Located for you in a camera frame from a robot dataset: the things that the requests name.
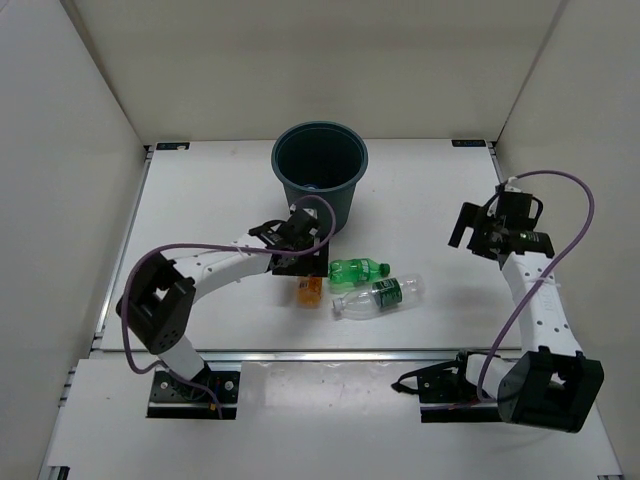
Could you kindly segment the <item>orange juice bottle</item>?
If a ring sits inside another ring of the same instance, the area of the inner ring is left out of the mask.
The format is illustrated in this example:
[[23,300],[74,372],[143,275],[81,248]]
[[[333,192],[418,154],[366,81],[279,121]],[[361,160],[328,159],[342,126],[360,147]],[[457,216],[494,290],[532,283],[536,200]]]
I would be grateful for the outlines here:
[[297,304],[305,308],[316,308],[322,300],[323,279],[320,277],[299,277]]

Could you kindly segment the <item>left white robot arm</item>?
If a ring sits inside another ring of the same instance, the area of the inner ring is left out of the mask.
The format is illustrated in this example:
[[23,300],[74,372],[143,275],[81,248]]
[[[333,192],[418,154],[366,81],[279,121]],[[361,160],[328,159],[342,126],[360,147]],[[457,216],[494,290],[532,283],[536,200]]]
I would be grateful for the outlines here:
[[125,358],[135,363],[131,340],[155,356],[173,387],[188,400],[215,402],[214,375],[187,338],[191,310],[203,297],[244,278],[272,274],[324,277],[329,241],[337,228],[332,207],[327,221],[316,210],[292,206],[286,220],[270,220],[228,245],[174,243],[143,255],[126,280],[116,306]]

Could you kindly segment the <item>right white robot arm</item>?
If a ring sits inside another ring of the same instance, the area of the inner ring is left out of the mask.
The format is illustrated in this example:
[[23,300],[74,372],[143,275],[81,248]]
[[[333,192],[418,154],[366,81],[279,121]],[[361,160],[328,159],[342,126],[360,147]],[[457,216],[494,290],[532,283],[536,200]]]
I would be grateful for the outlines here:
[[499,189],[484,204],[462,205],[449,239],[498,263],[517,317],[522,355],[462,350],[450,361],[401,375],[392,389],[418,398],[424,423],[502,422],[567,433],[583,427],[604,381],[602,364],[586,357],[558,291],[548,234],[537,230],[543,203]]

